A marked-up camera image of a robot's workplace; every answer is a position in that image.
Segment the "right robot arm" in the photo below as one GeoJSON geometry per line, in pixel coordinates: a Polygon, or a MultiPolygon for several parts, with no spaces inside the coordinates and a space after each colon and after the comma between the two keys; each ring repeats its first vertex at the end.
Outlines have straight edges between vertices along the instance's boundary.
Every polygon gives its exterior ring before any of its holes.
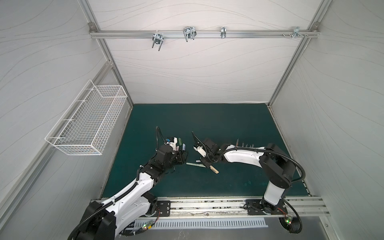
{"type": "Polygon", "coordinates": [[[306,177],[304,168],[275,144],[266,147],[242,147],[232,144],[218,146],[211,139],[199,140],[194,144],[194,150],[201,156],[201,163],[214,173],[215,163],[241,163],[261,168],[269,183],[262,199],[250,208],[271,215],[278,208],[284,193],[293,183],[301,182],[306,177]]]}

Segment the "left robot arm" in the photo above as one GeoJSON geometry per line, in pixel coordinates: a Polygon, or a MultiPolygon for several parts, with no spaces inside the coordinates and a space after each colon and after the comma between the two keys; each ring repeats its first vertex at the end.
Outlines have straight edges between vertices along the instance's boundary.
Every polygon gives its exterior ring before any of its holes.
{"type": "Polygon", "coordinates": [[[147,164],[141,166],[134,180],[111,198],[91,202],[80,223],[69,235],[70,240],[113,240],[143,215],[153,215],[157,197],[150,190],[166,172],[186,163],[188,152],[184,144],[160,146],[147,164]]]}

